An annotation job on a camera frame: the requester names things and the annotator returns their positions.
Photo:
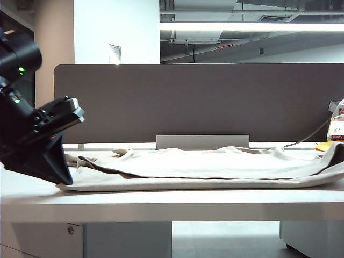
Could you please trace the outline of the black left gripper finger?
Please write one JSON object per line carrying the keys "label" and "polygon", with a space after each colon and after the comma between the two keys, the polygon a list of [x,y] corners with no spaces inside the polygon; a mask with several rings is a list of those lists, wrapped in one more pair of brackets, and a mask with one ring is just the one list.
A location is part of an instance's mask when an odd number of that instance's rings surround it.
{"label": "black left gripper finger", "polygon": [[55,184],[72,185],[62,147],[63,133],[42,139],[34,145],[34,176]]}
{"label": "black left gripper finger", "polygon": [[33,170],[33,154],[17,153],[3,156],[3,164],[7,170],[35,177]]}

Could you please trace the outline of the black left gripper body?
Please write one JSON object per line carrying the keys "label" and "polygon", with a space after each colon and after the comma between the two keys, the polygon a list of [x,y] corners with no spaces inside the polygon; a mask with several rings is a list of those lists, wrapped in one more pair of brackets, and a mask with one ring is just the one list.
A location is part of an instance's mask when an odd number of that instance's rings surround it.
{"label": "black left gripper body", "polygon": [[84,110],[77,103],[48,103],[39,109],[23,103],[11,106],[1,117],[1,162],[22,166],[27,154],[48,151],[63,131],[84,121]]}

